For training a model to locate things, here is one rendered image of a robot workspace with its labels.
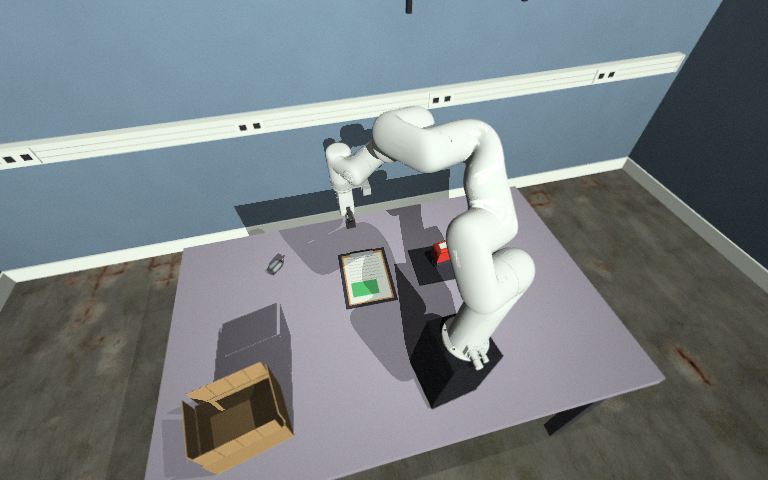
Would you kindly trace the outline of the red self-inking stamp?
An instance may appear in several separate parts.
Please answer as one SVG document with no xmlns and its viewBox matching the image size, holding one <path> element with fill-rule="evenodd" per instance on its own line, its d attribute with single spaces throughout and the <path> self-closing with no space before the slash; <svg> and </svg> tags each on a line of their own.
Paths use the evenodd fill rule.
<svg viewBox="0 0 768 480">
<path fill-rule="evenodd" d="M 433 244 L 431 255 L 433 257 L 431 262 L 436 269 L 451 264 L 446 246 L 446 240 Z"/>
</svg>

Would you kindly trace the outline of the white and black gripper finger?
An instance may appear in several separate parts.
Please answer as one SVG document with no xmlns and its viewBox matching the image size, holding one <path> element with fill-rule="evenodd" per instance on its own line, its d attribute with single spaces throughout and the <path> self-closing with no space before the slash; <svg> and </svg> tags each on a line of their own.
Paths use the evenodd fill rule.
<svg viewBox="0 0 768 480">
<path fill-rule="evenodd" d="M 347 213 L 345 214 L 346 228 L 347 229 L 355 228 L 356 224 L 355 224 L 355 218 L 354 218 L 353 212 L 351 211 L 350 207 L 346 207 L 346 209 L 347 209 Z M 347 219 L 347 215 L 348 215 L 348 219 Z"/>
</svg>

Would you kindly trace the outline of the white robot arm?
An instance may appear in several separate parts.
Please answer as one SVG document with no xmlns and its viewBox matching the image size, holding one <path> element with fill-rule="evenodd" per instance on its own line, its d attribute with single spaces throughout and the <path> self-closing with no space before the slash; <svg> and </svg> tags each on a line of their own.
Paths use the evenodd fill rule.
<svg viewBox="0 0 768 480">
<path fill-rule="evenodd" d="M 456 318 L 444 323 L 441 337 L 454 356 L 473 361 L 479 370 L 483 368 L 481 359 L 489 361 L 489 337 L 535 275 L 534 262 L 524 250 L 498 250 L 518 231 L 500 139 L 490 125 L 476 119 L 434 126 L 432 114 L 420 106 L 380 114 L 372 137 L 353 155 L 345 143 L 327 147 L 325 156 L 335 190 L 361 187 L 363 196 L 370 195 L 367 178 L 384 162 L 399 161 L 422 173 L 466 164 L 463 185 L 468 211 L 456 216 L 446 231 L 463 303 Z"/>
</svg>

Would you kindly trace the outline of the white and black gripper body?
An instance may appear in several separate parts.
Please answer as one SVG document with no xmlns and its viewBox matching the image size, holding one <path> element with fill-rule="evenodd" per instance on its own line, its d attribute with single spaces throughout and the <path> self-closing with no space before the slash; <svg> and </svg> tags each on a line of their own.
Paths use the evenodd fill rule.
<svg viewBox="0 0 768 480">
<path fill-rule="evenodd" d="M 335 190 L 333 187 L 332 189 Z M 340 205 L 339 211 L 341 216 L 345 216 L 347 211 L 346 207 L 350 207 L 353 214 L 355 213 L 353 190 L 352 191 L 351 190 L 352 188 L 346 191 L 335 190 L 338 207 Z"/>
</svg>

